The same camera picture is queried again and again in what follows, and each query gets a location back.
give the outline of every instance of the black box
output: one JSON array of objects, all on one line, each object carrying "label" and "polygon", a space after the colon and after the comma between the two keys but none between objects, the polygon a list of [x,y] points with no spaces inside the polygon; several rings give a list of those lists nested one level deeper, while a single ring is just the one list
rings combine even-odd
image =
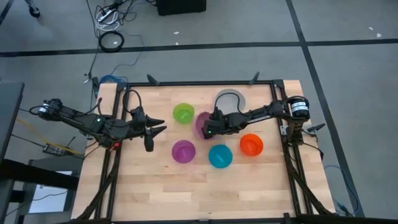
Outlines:
[{"label": "black box", "polygon": [[156,0],[160,16],[206,10],[206,0]]}]

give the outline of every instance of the purple bowl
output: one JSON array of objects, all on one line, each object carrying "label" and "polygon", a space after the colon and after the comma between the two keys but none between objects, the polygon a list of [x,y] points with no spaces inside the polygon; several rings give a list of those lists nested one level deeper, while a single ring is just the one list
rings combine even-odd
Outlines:
[{"label": "purple bowl", "polygon": [[205,139],[201,129],[205,125],[205,121],[208,120],[209,117],[210,117],[209,112],[202,112],[198,114],[198,116],[195,118],[193,122],[193,133],[200,139]]},{"label": "purple bowl", "polygon": [[179,163],[190,162],[195,157],[195,154],[195,146],[187,140],[176,142],[172,149],[173,158]]}]

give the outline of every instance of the wooden table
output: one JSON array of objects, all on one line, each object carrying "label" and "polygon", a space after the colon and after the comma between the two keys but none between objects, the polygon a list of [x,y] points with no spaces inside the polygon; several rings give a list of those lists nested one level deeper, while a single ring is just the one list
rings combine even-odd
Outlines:
[{"label": "wooden table", "polygon": [[[299,81],[284,83],[287,96],[303,95]],[[173,107],[181,102],[193,105],[195,114],[213,111],[215,96],[225,88],[233,88],[245,96],[244,112],[272,101],[267,85],[134,88],[142,97],[146,114],[164,119],[167,129],[156,136],[153,152],[145,151],[141,138],[123,142],[113,221],[275,218],[285,212],[294,216],[275,119],[251,124],[239,134],[207,141],[193,135],[192,124],[178,124],[173,119]],[[103,98],[101,110],[104,114],[112,113],[115,92],[116,84],[100,86],[99,97]],[[129,99],[129,108],[135,108],[138,102],[135,93],[131,93]],[[118,112],[120,118],[121,103]],[[245,156],[239,150],[239,140],[247,133],[257,134],[264,142],[264,150],[257,157]],[[172,158],[172,146],[181,139],[191,141],[197,149],[194,160],[188,164],[179,164]],[[305,135],[304,141],[317,145],[310,136]],[[226,144],[232,150],[234,158],[229,167],[216,169],[209,163],[208,152],[215,144]],[[86,153],[95,147],[89,147]],[[300,152],[308,186],[327,209],[334,211],[319,152],[306,145],[300,146]],[[104,149],[99,149],[84,160],[72,218],[79,216],[96,193],[103,157]],[[305,211],[302,193],[298,189],[301,208]],[[103,200],[103,216],[107,202],[108,194]]]}]

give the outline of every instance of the orange bowl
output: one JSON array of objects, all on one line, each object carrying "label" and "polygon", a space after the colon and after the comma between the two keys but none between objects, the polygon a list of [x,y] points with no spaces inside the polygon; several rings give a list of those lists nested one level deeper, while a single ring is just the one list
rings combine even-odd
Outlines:
[{"label": "orange bowl", "polygon": [[241,138],[240,146],[242,152],[248,156],[257,156],[264,148],[261,138],[255,134],[245,134]]}]

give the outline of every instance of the green bowl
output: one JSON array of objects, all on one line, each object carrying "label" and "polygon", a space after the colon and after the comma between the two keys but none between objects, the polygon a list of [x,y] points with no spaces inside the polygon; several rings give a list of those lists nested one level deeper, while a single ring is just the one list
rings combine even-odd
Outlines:
[{"label": "green bowl", "polygon": [[193,106],[188,103],[180,103],[173,109],[173,117],[180,124],[188,124],[193,121],[195,110]]}]

